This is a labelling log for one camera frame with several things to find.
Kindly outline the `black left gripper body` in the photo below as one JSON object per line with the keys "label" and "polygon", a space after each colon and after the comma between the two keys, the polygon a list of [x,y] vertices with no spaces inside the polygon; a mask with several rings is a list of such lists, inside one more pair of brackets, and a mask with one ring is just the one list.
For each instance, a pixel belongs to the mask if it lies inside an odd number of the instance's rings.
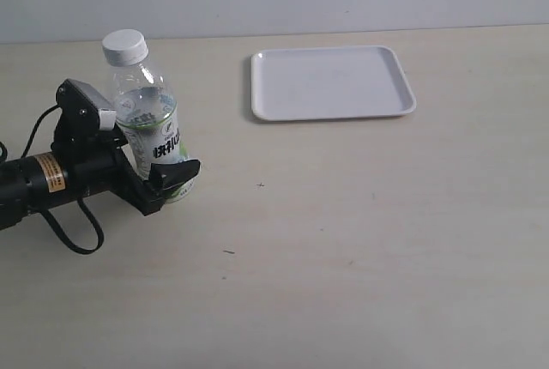
{"label": "black left gripper body", "polygon": [[154,214],[165,200],[151,191],[125,157],[122,131],[96,131],[86,135],[84,125],[63,112],[54,130],[51,153],[62,169],[65,188],[51,194],[52,208],[106,191],[120,197],[142,215]]}

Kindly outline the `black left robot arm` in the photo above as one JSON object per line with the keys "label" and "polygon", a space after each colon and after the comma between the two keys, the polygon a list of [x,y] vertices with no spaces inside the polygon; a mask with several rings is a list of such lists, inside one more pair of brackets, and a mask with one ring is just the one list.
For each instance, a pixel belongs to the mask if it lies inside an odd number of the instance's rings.
{"label": "black left robot arm", "polygon": [[123,151],[126,143],[118,127],[86,134],[81,124],[72,124],[62,115],[50,152],[1,164],[1,228],[107,191],[142,215],[151,215],[200,171],[201,162],[195,159],[153,164],[143,179]]}

